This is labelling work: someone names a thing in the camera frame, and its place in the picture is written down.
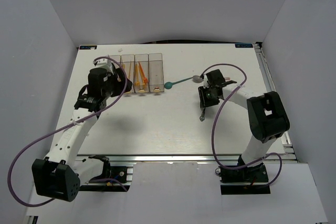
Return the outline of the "orange fork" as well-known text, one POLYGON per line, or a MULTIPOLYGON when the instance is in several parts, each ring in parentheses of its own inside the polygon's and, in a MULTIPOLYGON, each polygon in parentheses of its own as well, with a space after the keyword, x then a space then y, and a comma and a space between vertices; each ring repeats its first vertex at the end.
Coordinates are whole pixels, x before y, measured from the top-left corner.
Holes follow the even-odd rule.
POLYGON ((144 70, 143 70, 143 68, 142 68, 142 65, 141 65, 140 62, 139 62, 138 64, 139 64, 139 69, 140 69, 140 74, 141 74, 142 82, 143 82, 144 84, 147 84, 147 83, 148 83, 148 79, 147 79, 147 77, 146 77, 145 74, 144 74, 144 70))
POLYGON ((139 69, 138 69, 138 64, 137 63, 135 63, 135 65, 134 65, 134 78, 135 78, 134 85, 136 87, 138 87, 140 85, 140 81, 139 81, 139 69))

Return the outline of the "teal plastic spoon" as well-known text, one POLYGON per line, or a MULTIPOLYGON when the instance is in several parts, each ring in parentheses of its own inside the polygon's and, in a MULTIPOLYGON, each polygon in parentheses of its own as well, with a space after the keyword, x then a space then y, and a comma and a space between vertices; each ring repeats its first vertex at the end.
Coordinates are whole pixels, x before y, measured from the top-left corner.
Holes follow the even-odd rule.
POLYGON ((178 81, 175 81, 175 82, 168 81, 164 84, 164 88, 165 89, 171 89, 174 85, 185 82, 185 81, 188 81, 188 80, 191 80, 191 79, 192 79, 192 77, 185 78, 185 79, 182 79, 182 80, 178 80, 178 81))

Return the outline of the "gold spoon ornate handle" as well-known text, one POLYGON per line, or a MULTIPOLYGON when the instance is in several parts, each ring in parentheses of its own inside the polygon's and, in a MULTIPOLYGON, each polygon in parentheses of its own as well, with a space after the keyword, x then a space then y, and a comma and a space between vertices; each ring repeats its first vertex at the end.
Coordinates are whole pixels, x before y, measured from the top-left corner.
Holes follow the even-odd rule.
POLYGON ((206 108, 202 108, 201 116, 199 117, 199 120, 201 122, 205 120, 205 112, 206 112, 206 108))

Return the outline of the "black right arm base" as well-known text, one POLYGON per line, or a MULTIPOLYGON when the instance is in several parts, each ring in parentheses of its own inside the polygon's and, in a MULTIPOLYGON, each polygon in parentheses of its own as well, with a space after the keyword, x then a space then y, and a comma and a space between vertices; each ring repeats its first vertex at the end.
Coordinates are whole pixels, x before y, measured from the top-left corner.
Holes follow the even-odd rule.
POLYGON ((269 178, 264 164, 237 170, 218 167, 215 174, 220 178, 222 195, 270 194, 269 178))

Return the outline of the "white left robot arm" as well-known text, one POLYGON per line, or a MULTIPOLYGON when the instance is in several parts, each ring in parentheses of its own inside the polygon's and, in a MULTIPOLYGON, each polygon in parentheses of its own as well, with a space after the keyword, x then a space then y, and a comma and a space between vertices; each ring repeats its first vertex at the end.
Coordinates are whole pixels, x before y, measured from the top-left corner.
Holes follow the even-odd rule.
POLYGON ((132 88, 132 82, 116 64, 109 58, 94 61, 88 83, 79 91, 69 128, 62 131, 58 142, 43 159, 33 162, 31 168, 38 195, 71 202, 82 184, 111 178, 112 168, 107 157, 91 155, 81 163, 76 162, 76 157, 101 113, 109 108, 107 100, 119 99, 132 88))

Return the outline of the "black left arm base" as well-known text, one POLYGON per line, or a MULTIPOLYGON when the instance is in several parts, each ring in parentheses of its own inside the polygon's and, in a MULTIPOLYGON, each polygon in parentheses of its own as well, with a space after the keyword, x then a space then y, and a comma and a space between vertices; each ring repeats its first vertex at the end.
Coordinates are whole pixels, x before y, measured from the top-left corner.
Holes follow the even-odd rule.
POLYGON ((108 157, 93 155, 76 162, 80 191, 127 192, 130 189, 133 167, 111 162, 108 157))

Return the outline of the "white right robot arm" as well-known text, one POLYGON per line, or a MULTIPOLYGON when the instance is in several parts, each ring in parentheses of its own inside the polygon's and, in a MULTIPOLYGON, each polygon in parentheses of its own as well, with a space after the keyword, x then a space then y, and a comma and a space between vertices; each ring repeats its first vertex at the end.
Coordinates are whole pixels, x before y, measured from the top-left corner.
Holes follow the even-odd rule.
POLYGON ((267 157, 276 155, 268 152, 270 147, 290 128, 281 98, 276 91, 260 93, 247 89, 244 82, 239 84, 233 80, 226 81, 218 69, 201 74, 200 79, 203 85, 198 88, 198 93, 202 110, 223 101, 215 116, 211 133, 215 161, 222 169, 237 170, 241 180, 250 181, 256 175, 255 167, 262 164, 267 157), (236 166, 225 166, 219 161, 214 143, 218 118, 229 101, 247 110, 251 131, 251 139, 236 166))

